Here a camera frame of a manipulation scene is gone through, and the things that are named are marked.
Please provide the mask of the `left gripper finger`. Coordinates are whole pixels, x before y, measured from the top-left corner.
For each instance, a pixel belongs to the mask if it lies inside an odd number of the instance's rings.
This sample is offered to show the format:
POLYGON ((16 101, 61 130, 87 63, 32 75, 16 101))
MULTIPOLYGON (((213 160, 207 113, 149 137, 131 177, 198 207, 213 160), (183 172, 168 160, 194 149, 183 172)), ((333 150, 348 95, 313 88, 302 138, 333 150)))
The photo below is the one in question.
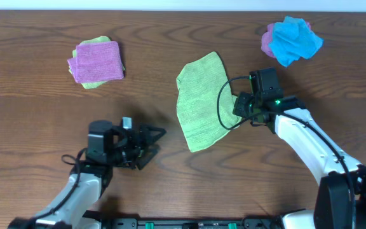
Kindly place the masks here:
POLYGON ((159 146, 157 144, 146 147, 137 158, 137 168, 142 170, 157 154, 159 146))
POLYGON ((166 134, 166 130, 148 124, 142 124, 139 127, 139 134, 144 145, 152 146, 166 134))

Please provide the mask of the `light green microfiber cloth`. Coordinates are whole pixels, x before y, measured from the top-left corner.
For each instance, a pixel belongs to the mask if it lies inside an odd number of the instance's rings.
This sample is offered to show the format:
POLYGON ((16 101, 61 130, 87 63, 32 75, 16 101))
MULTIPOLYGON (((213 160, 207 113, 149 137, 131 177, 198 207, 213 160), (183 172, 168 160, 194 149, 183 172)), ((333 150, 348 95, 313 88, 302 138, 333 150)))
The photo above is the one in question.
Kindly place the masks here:
POLYGON ((176 78, 177 117, 190 152, 207 149, 228 134, 241 118, 233 114, 236 96, 216 52, 188 63, 176 78))

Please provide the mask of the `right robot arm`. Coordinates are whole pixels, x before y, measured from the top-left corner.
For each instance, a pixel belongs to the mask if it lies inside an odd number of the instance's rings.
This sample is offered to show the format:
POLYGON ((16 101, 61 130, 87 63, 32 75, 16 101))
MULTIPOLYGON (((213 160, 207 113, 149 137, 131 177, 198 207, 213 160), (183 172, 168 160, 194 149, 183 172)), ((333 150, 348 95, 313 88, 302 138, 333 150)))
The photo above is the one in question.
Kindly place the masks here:
POLYGON ((315 208, 283 215, 283 228, 366 228, 366 166, 316 124, 302 101, 242 92, 233 113, 284 140, 319 185, 315 208))

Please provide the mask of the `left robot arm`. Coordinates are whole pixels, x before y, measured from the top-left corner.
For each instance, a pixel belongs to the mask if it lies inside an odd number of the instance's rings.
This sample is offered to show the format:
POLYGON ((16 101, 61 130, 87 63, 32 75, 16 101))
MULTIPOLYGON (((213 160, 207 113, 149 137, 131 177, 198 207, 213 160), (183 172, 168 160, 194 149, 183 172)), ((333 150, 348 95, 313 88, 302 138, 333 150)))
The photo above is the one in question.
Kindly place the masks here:
POLYGON ((157 154, 156 142, 166 130, 124 117, 119 125, 97 120, 88 126, 88 144, 76 156, 62 155, 72 166, 65 188, 35 216, 15 218, 9 228, 75 228, 105 192, 113 170, 143 169, 157 154))

